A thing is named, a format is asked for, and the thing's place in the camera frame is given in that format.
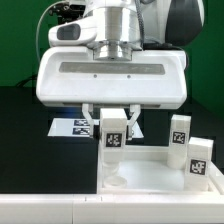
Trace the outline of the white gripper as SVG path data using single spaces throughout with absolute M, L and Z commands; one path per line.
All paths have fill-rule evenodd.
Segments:
M 54 47 L 42 57 L 36 94 L 46 106 L 82 105 L 91 138 L 99 137 L 93 105 L 130 106 L 131 140 L 141 107 L 177 109 L 185 102 L 185 68 L 186 54 L 180 50 L 135 51 L 130 61 L 100 61 L 86 47 Z

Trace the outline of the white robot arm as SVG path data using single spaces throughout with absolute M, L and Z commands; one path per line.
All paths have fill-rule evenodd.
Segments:
M 204 25 L 202 0 L 84 0 L 81 17 L 52 27 L 36 94 L 49 107 L 79 106 L 90 130 L 94 108 L 126 108 L 129 139 L 144 109 L 177 109 L 187 98 L 184 46 Z

